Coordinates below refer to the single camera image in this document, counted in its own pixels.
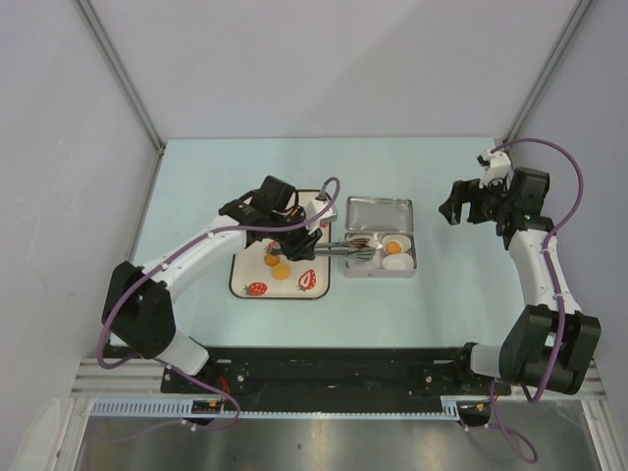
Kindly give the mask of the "metal serving tongs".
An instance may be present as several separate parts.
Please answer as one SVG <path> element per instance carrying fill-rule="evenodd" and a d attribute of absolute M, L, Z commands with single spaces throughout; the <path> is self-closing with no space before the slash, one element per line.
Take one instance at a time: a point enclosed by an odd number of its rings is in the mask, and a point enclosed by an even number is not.
<path fill-rule="evenodd" d="M 348 246 L 346 240 L 343 241 L 334 241 L 334 242 L 322 242 L 322 243 L 317 243 L 315 246 L 315 258 L 322 256 L 322 257 L 331 257 L 331 256 L 341 256 L 341 257 L 349 257 L 352 255 L 371 255 L 373 252 L 375 251 L 371 251 L 371 252 L 353 252 L 350 247 Z M 281 253 L 281 249 L 280 247 L 276 247 L 276 248 L 271 248 L 269 249 L 269 253 L 275 254 L 275 255 L 281 255 L 284 256 Z"/>

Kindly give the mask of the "black round cookie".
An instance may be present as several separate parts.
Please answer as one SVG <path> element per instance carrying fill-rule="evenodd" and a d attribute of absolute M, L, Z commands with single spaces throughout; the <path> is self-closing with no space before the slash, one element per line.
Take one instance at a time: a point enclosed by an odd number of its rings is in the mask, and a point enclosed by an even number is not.
<path fill-rule="evenodd" d="M 369 237 L 355 237 L 350 240 L 353 246 L 368 246 L 370 243 Z"/>

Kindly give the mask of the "orange flower cookie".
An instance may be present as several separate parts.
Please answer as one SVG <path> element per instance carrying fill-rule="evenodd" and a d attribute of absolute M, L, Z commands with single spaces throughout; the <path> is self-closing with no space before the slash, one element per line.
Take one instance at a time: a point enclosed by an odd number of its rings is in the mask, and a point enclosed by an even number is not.
<path fill-rule="evenodd" d="M 398 241 L 391 240 L 387 244 L 387 252 L 388 254 L 399 254 L 403 252 L 403 247 Z"/>

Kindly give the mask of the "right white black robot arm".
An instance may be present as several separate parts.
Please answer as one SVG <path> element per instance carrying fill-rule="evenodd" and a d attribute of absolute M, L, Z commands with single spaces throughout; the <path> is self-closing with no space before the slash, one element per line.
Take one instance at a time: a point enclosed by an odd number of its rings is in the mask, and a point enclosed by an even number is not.
<path fill-rule="evenodd" d="M 499 346 L 469 342 L 468 360 L 452 369 L 454 385 L 476 393 L 489 377 L 510 384 L 573 395 L 598 346 L 600 321 L 582 312 L 557 259 L 553 221 L 542 214 L 547 173 L 517 168 L 487 183 L 456 181 L 439 211 L 454 226 L 462 207 L 468 222 L 493 222 L 520 281 L 524 309 Z"/>

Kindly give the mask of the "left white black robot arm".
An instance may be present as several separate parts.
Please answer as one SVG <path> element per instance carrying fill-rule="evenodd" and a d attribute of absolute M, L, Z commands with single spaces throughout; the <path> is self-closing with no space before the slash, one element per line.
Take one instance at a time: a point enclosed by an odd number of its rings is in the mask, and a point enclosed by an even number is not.
<path fill-rule="evenodd" d="M 210 390 L 217 369 L 208 362 L 208 350 L 178 328 L 176 300 L 217 262 L 258 241 L 277 242 L 290 261 L 313 259 L 323 234 L 320 222 L 333 203 L 321 189 L 302 205 L 293 185 L 268 176 L 259 188 L 225 203 L 208 226 L 179 247 L 144 264 L 119 264 L 110 279 L 98 343 L 115 335 L 132 356 L 183 371 L 183 381 L 196 392 Z"/>

